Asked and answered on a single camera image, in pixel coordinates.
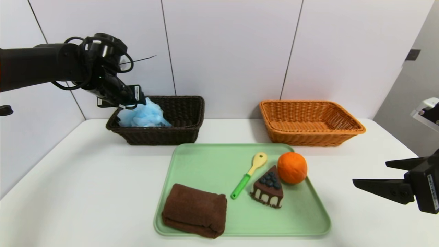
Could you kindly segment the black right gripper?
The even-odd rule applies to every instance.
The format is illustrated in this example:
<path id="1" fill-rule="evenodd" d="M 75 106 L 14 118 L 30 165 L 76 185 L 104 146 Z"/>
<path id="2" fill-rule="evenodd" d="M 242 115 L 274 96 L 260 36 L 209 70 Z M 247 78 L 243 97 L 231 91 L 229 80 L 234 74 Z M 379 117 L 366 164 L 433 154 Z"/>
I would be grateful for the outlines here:
<path id="1" fill-rule="evenodd" d="M 429 157 L 386 161 L 386 167 L 406 170 L 404 179 L 353 179 L 354 186 L 399 204 L 415 201 L 421 212 L 438 214 L 438 158 L 436 150 Z"/>

